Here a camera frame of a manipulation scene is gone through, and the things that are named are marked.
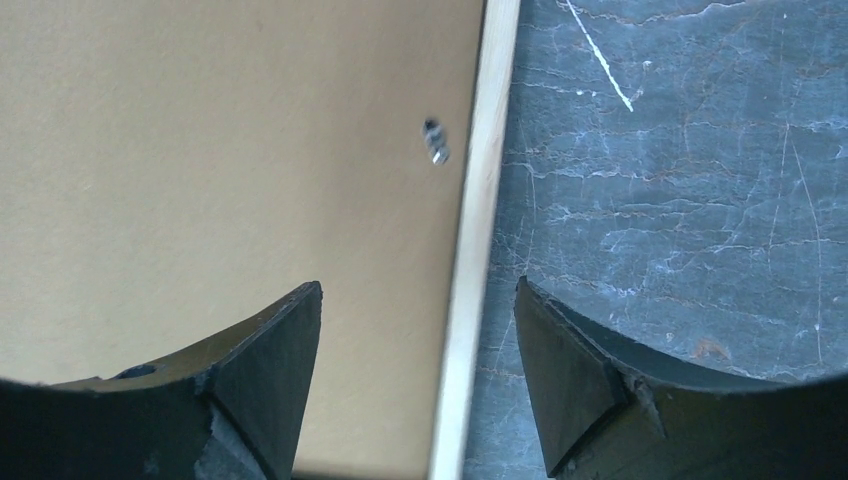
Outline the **brown cardboard backing board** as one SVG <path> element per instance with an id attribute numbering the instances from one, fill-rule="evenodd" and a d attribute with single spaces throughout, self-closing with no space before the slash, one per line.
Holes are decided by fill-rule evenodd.
<path id="1" fill-rule="evenodd" d="M 297 469 L 427 478 L 483 9 L 3 2 L 2 375 L 111 376 L 317 280 Z"/>

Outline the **wooden picture frame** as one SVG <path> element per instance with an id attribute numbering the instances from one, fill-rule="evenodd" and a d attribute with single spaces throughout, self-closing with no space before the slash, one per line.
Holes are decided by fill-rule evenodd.
<path id="1" fill-rule="evenodd" d="M 519 0 L 484 4 L 428 468 L 431 479 L 463 475 L 519 12 Z"/>

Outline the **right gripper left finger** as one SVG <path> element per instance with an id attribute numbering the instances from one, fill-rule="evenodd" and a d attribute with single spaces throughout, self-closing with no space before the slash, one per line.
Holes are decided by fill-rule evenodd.
<path id="1" fill-rule="evenodd" d="M 5 479 L 288 479 L 321 329 L 304 283 L 115 377 L 1 383 Z"/>

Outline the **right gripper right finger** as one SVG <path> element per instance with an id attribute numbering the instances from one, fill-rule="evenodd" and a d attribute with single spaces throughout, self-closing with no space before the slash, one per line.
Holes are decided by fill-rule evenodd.
<path id="1" fill-rule="evenodd" d="M 847 378 L 781 383 L 655 350 L 526 277 L 514 316 L 552 479 L 843 479 Z"/>

